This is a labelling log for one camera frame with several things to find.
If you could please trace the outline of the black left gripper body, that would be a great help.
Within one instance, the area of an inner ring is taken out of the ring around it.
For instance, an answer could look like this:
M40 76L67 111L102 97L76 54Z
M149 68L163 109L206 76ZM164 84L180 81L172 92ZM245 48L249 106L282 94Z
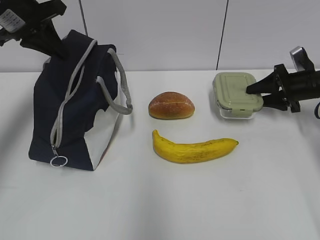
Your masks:
M2 0L0 2L0 45L40 36L40 25L63 16L67 6L61 0Z

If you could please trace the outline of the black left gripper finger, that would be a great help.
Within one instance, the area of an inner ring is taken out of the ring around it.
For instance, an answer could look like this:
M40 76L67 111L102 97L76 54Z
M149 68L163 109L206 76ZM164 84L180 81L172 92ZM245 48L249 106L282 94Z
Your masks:
M40 49L49 56L57 56L60 59L68 57L68 51L59 37L52 21L45 21L40 24L39 30Z
M43 38L41 35L22 38L20 41L20 46L23 48L35 50L45 55L50 55L50 50L48 49L48 43L46 39Z

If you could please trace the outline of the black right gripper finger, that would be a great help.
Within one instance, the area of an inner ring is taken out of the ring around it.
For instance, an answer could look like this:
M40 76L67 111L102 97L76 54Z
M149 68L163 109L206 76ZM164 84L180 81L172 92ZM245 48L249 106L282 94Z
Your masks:
M246 88L247 94L275 94L279 91L279 85L276 81L276 75L274 72L270 73L268 76L262 80L249 85Z
M287 111L289 107L289 102L283 92L277 92L273 94L264 95L263 107L273 108L280 111Z

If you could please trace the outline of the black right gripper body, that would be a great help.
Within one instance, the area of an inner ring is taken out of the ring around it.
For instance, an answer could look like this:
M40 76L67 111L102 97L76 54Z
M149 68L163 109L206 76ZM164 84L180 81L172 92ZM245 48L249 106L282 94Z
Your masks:
M274 79L279 90L275 94L275 109L292 113L301 111L300 101L320 97L320 72L304 70L289 73L283 64L274 66Z

